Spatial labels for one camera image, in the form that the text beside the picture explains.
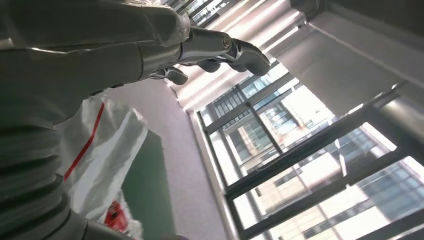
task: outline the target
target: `glass pane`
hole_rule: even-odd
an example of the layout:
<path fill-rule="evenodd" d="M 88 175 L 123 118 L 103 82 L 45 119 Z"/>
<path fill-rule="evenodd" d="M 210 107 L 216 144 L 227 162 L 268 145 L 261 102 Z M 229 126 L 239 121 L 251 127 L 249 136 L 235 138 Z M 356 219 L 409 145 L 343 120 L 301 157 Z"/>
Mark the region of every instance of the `glass pane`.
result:
<path fill-rule="evenodd" d="M 424 208 L 424 198 L 414 198 L 418 188 L 404 190 L 405 180 L 396 177 L 397 171 L 406 171 L 410 178 L 424 186 L 424 170 L 417 162 L 407 157 L 365 178 L 358 184 L 317 204 L 299 215 L 269 230 L 272 239 L 279 240 L 355 240 L 393 221 L 402 219 Z M 421 227 L 406 231 L 394 239 L 410 234 Z"/>
<path fill-rule="evenodd" d="M 281 63 L 273 67 L 266 75 L 255 78 L 253 75 L 242 81 L 239 85 L 247 98 L 255 95 L 259 90 L 275 82 L 289 71 Z"/>
<path fill-rule="evenodd" d="M 204 120 L 206 126 L 216 121 L 223 115 L 227 114 L 235 107 L 244 103 L 242 94 L 235 88 L 231 88 L 226 93 L 209 103 L 204 109 L 200 111 L 200 114 Z"/>
<path fill-rule="evenodd" d="M 337 120 L 296 78 L 254 108 L 284 152 Z"/>
<path fill-rule="evenodd" d="M 316 153 L 270 178 L 247 194 L 237 198 L 234 201 L 237 212 L 246 217 L 246 220 L 244 220 L 240 215 L 243 226 L 245 228 L 251 227 L 261 219 L 286 207 L 289 208 L 291 204 L 298 200 L 350 174 L 353 170 L 358 169 L 357 166 L 361 166 L 369 161 L 378 161 L 380 156 L 392 150 L 388 149 L 375 138 L 371 138 L 363 127 L 349 132 Z M 405 183 L 408 183 L 410 186 L 415 184 L 415 182 L 408 181 L 405 181 Z M 387 181 L 385 181 L 384 184 L 387 184 L 387 187 L 392 185 L 392 183 Z M 253 202 L 246 200 L 248 199 L 248 195 L 253 196 Z M 344 201 L 353 201 L 357 204 L 359 200 L 352 198 L 351 200 L 345 199 Z M 334 207 L 332 209 L 334 212 L 339 211 L 339 208 L 344 208 L 345 206 L 341 205 L 339 207 L 335 202 L 333 202 L 333 204 Z M 257 218 L 246 216 L 246 212 L 251 211 L 251 209 L 257 209 L 257 212 L 259 211 L 261 216 Z"/>
<path fill-rule="evenodd" d="M 212 133 L 210 138 L 228 184 L 278 156 L 250 110 Z"/>

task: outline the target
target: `fluorescent light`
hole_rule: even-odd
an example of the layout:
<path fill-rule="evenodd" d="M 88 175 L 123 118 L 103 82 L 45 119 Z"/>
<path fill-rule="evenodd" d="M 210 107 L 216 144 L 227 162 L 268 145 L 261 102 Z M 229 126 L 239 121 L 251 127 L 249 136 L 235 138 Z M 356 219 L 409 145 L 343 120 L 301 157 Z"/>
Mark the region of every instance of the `fluorescent light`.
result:
<path fill-rule="evenodd" d="M 293 35 L 298 30 L 299 30 L 299 28 L 295 27 L 292 30 L 290 30 L 288 33 L 284 34 L 284 36 L 282 36 L 280 39 L 278 39 L 273 44 L 271 44 L 269 47 L 267 47 L 265 50 L 263 50 L 263 54 L 268 53 L 271 49 L 275 48 L 278 44 L 282 43 L 284 40 L 286 40 L 288 37 Z"/>
<path fill-rule="evenodd" d="M 221 32 L 226 32 L 228 29 L 232 28 L 236 23 L 238 23 L 242 18 L 246 17 L 248 14 L 250 14 L 253 10 L 255 10 L 257 7 L 259 7 L 265 0 L 260 0 L 255 5 L 251 6 L 248 10 L 243 12 L 240 16 L 238 16 L 234 21 L 232 21 L 230 24 L 228 24 L 224 29 L 221 30 Z"/>
<path fill-rule="evenodd" d="M 215 91 L 218 87 L 220 87 L 223 83 L 225 83 L 226 81 L 228 81 L 229 79 L 231 79 L 232 77 L 234 77 L 238 72 L 237 71 L 232 71 L 230 72 L 230 74 L 224 78 L 222 78 L 221 80 L 219 80 L 218 82 L 216 82 L 215 85 L 208 87 L 206 89 L 206 91 L 202 92 L 200 95 L 198 95 L 195 99 L 193 99 L 191 102 L 189 102 L 188 104 L 186 104 L 183 107 L 183 110 L 186 111 L 187 109 L 193 107 L 195 104 L 197 104 L 198 102 L 200 102 L 204 97 L 206 97 L 207 95 L 211 94 L 213 91 Z"/>
<path fill-rule="evenodd" d="M 227 19 L 229 16 L 231 16 L 235 11 L 239 10 L 241 7 L 243 7 L 249 0 L 244 0 L 240 2 L 238 5 L 231 8 L 230 11 L 228 11 L 224 16 L 220 17 L 217 21 L 215 21 L 212 25 L 208 26 L 207 29 L 211 30 L 218 26 L 220 23 L 222 23 L 225 19 Z"/>
<path fill-rule="evenodd" d="M 259 13 L 257 16 L 255 16 L 254 19 L 252 19 L 253 23 L 257 23 L 261 21 L 263 18 L 268 17 L 270 15 L 270 12 L 276 10 L 276 8 L 284 3 L 286 0 L 277 0 L 277 2 L 274 2 L 271 6 L 267 7 L 265 10 L 263 10 L 261 13 Z"/>
<path fill-rule="evenodd" d="M 178 93 L 178 99 L 180 101 L 183 101 L 185 99 L 190 98 L 193 96 L 193 94 L 200 91 L 200 89 L 204 88 L 206 85 L 211 83 L 213 80 L 221 76 L 223 73 L 225 73 L 227 70 L 230 69 L 230 66 L 228 64 L 225 64 L 221 66 L 218 71 L 210 74 L 209 72 L 203 72 L 202 75 L 199 75 L 196 80 L 202 79 L 201 81 L 192 81 L 190 84 L 186 84 L 184 88 L 181 89 L 181 91 Z"/>
<path fill-rule="evenodd" d="M 251 39 L 250 43 L 256 46 L 264 45 L 269 39 L 275 37 L 275 35 L 286 29 L 290 22 L 293 21 L 293 19 L 295 19 L 299 14 L 300 12 L 296 11 L 286 19 L 277 21 L 276 24 L 267 27 L 264 32 L 258 34 L 254 39 Z"/>

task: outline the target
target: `metal surface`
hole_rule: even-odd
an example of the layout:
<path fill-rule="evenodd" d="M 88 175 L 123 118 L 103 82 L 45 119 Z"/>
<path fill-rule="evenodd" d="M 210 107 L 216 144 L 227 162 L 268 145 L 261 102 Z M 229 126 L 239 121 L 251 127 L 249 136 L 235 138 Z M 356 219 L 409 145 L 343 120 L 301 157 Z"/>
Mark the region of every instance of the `metal surface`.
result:
<path fill-rule="evenodd" d="M 204 56 L 220 56 L 227 53 L 230 46 L 224 47 L 222 44 L 223 38 L 229 38 L 228 34 L 218 31 L 209 31 L 199 27 L 191 27 L 190 38 L 187 41 L 181 43 L 181 56 L 180 61 L 190 62 L 196 57 Z"/>
<path fill-rule="evenodd" d="M 231 38 L 230 38 L 230 36 L 228 36 L 228 35 L 225 35 L 223 38 L 222 38 L 222 45 L 223 45 L 223 47 L 224 48 L 229 48 L 230 46 L 231 46 Z"/>
<path fill-rule="evenodd" d="M 384 105 L 381 112 L 424 144 L 424 109 L 398 97 Z"/>

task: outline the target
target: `red stripe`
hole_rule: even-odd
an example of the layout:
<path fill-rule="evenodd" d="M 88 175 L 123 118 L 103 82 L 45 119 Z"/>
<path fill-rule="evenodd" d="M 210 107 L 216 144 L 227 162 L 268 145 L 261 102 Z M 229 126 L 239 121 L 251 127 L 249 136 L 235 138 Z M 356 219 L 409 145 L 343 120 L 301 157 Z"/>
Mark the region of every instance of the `red stripe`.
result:
<path fill-rule="evenodd" d="M 87 143 L 84 145 L 84 147 L 79 152 L 78 156 L 76 156 L 75 160 L 72 162 L 72 165 L 69 167 L 69 169 L 66 171 L 64 177 L 64 181 L 71 175 L 74 168 L 78 165 L 80 160 L 83 158 L 84 154 L 89 149 L 90 145 L 93 143 L 94 137 L 96 136 L 97 127 L 99 126 L 100 117 L 102 116 L 103 110 L 105 109 L 105 104 L 102 102 L 100 110 L 98 111 L 97 118 L 95 119 L 93 131 L 91 133 L 90 138 L 88 139 Z"/>

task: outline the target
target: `window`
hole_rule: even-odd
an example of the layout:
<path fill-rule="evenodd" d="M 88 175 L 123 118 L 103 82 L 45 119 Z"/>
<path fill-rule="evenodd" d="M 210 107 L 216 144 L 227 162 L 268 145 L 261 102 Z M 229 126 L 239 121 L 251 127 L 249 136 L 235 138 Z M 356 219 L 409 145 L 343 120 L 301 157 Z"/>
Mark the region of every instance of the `window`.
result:
<path fill-rule="evenodd" d="M 339 119 L 282 65 L 272 65 L 267 76 L 249 76 L 200 113 L 209 118 L 204 131 L 239 232 L 247 239 L 351 240 L 421 213 L 424 159 L 404 158 L 409 152 L 384 136 L 399 142 L 396 132 L 385 124 L 379 132 L 379 121 L 358 114 L 372 116 L 374 105 Z M 271 227 L 274 214 L 291 218 Z"/>
<path fill-rule="evenodd" d="M 282 178 L 278 179 L 277 181 L 274 182 L 275 186 L 281 186 L 285 183 L 287 183 L 288 181 L 294 179 L 297 175 L 300 175 L 302 173 L 301 169 L 296 169 L 292 172 L 290 172 L 289 174 L 283 176 Z"/>
<path fill-rule="evenodd" d="M 341 212 L 341 213 L 339 213 L 339 214 L 337 214 L 337 215 L 335 215 L 335 216 L 333 216 L 333 217 L 331 217 L 327 220 L 324 220 L 323 222 L 318 223 L 317 225 L 309 228 L 308 230 L 303 232 L 303 236 L 305 237 L 305 239 L 310 239 L 313 236 L 318 235 L 318 234 L 324 232 L 325 230 L 327 230 L 331 227 L 334 227 L 337 224 L 342 223 L 342 222 L 344 222 L 344 221 L 346 221 L 346 220 L 348 220 L 348 219 L 350 219 L 350 218 L 352 218 L 356 215 L 359 215 L 359 214 L 365 212 L 366 210 L 368 210 L 368 209 L 370 209 L 374 206 L 375 206 L 375 204 L 372 200 L 370 200 L 370 199 L 365 200 L 365 201 L 358 203 L 357 205 L 355 205 L 355 206 L 353 206 L 353 207 L 351 207 L 347 210 L 344 210 L 343 212 Z"/>
<path fill-rule="evenodd" d="M 259 188 L 255 188 L 254 191 L 256 192 L 256 194 L 257 194 L 258 197 L 262 196 L 262 193 L 259 190 Z"/>

